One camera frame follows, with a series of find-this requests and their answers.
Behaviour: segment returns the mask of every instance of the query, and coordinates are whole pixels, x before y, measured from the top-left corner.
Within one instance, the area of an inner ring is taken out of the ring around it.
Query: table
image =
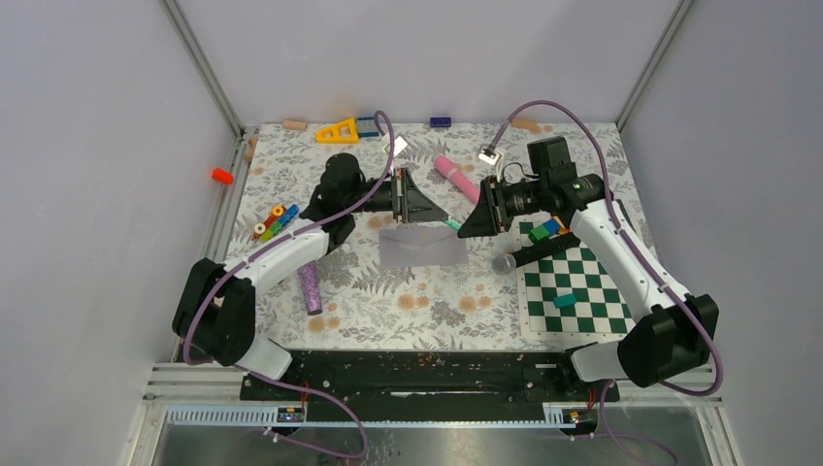
[[[251,161],[243,199],[229,245],[228,256],[245,254],[256,246],[250,240],[255,223],[272,206],[308,205],[323,164],[338,152],[350,152],[360,161],[367,178],[385,165],[384,143],[363,139],[357,145],[320,145],[314,133],[264,125]],[[623,201],[630,221],[652,249],[650,231],[642,213],[629,164],[613,123],[588,127],[606,153],[611,188]],[[445,154],[459,164],[475,183],[492,173],[477,160],[477,150],[491,140],[499,124],[454,124],[432,129],[426,124],[395,124],[410,146],[395,166],[409,167],[420,189],[458,221],[473,209],[471,202],[435,169],[434,158]],[[596,154],[585,135],[573,124],[541,123],[541,134],[510,128],[498,145],[507,161],[528,169],[526,144],[550,136],[564,136],[581,174],[600,173]],[[516,166],[510,178],[519,179]],[[545,221],[548,214],[520,217]],[[346,243],[317,261],[323,314],[309,317],[297,275],[285,279],[257,301],[257,331],[292,349],[342,350],[551,350],[563,342],[535,344],[520,337],[516,275],[497,276],[491,259],[516,249],[513,234],[467,240],[469,263],[444,267],[379,268],[379,230],[393,227],[390,213],[358,214],[357,226]]]

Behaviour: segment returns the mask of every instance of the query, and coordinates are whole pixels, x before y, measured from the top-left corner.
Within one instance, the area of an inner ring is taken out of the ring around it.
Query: floral pattern
[[[384,142],[361,140],[357,145],[320,145],[314,132],[264,125],[251,162],[228,255],[245,254],[256,243],[252,227],[275,204],[308,204],[326,159],[338,152],[356,155],[367,178],[385,166]],[[445,154],[475,183],[492,168],[477,159],[477,150],[494,136],[497,124],[455,124],[431,129],[424,124],[396,124],[409,147],[395,166],[411,168],[418,187],[458,221],[474,207],[435,169],[434,159]],[[581,173],[600,173],[597,157],[585,135],[572,124],[543,127],[543,134],[510,128],[498,148],[507,162],[528,170],[526,144],[562,135]],[[646,244],[651,235],[642,215],[629,164],[614,124],[590,124],[606,152],[611,189],[622,199],[630,220]],[[516,166],[507,170],[519,179]],[[547,214],[522,217],[546,220]],[[379,231],[393,228],[390,213],[358,214],[357,226],[340,248],[317,261],[323,314],[309,317],[297,274],[286,278],[257,301],[257,331],[271,332],[275,341],[295,349],[347,350],[547,350],[562,348],[529,343],[520,338],[516,274],[496,276],[491,260],[514,249],[512,234],[467,240],[469,263],[444,267],[379,268]]]

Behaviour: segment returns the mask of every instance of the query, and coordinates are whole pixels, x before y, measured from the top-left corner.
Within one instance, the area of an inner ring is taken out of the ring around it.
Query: gray paper
[[[469,262],[466,241],[448,226],[380,230],[380,268],[396,269]]]

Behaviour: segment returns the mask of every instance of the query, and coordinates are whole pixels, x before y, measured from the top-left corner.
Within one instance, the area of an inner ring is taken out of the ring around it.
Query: purple cylinder
[[[320,278],[317,276],[317,264],[309,262],[297,269],[300,277],[300,287],[303,289],[303,302],[306,303],[306,312],[309,316],[316,316],[323,312],[323,300],[320,299]]]

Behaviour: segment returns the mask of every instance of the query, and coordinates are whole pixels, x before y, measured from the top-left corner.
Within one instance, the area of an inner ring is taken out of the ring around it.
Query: chessboard
[[[516,222],[515,245],[532,246],[536,223]],[[572,293],[577,302],[558,309],[552,300]],[[551,343],[607,342],[623,338],[634,326],[626,302],[594,252],[581,243],[517,269],[520,328],[523,338]]]

